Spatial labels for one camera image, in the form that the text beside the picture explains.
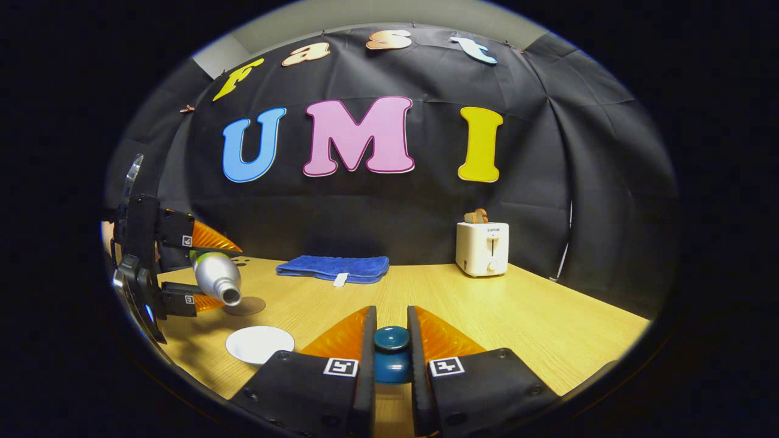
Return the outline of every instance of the toaster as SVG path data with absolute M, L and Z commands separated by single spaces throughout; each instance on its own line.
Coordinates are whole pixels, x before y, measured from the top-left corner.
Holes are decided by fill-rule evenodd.
M 509 225 L 460 222 L 455 261 L 472 277 L 505 274 L 509 267 Z

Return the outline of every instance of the yellow letter i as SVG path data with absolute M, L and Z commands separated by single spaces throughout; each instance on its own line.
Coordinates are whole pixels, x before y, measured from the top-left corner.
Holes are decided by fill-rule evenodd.
M 468 121 L 468 150 L 457 174 L 466 181 L 495 182 L 495 134 L 503 124 L 500 114 L 485 108 L 465 107 L 460 115 Z

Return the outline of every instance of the folded towel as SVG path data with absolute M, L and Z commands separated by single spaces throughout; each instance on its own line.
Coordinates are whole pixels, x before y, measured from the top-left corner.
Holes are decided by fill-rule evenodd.
M 370 284 L 382 279 L 390 268 L 387 257 L 347 258 L 300 256 L 276 267 L 279 275 L 308 276 L 335 281 L 340 273 L 347 273 L 347 283 Z

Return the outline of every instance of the wooden table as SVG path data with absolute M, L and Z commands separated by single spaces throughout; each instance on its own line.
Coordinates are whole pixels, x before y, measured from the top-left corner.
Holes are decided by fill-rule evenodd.
M 286 330 L 299 351 L 345 316 L 376 306 L 378 327 L 406 326 L 407 307 L 420 306 L 452 324 L 487 350 L 511 348 L 557 394 L 618 359 L 647 328 L 648 320 L 550 280 L 509 266 L 500 277 L 472 278 L 455 264 L 392 266 L 374 284 L 312 277 L 281 277 L 281 261 L 238 257 L 241 293 L 267 307 L 251 316 L 222 309 L 196 318 L 160 321 L 170 358 L 225 398 L 257 370 L 224 347 L 234 331 L 250 326 Z M 162 281 L 195 284 L 192 270 L 162 274 Z M 411 385 L 376 385 L 376 436 L 414 436 Z

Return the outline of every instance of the ceiling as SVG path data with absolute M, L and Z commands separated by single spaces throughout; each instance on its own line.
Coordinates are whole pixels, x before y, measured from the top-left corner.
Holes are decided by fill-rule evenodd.
M 300 0 L 260 16 L 193 55 L 212 77 L 246 60 L 325 31 L 376 23 L 431 24 L 525 48 L 547 30 L 478 0 Z

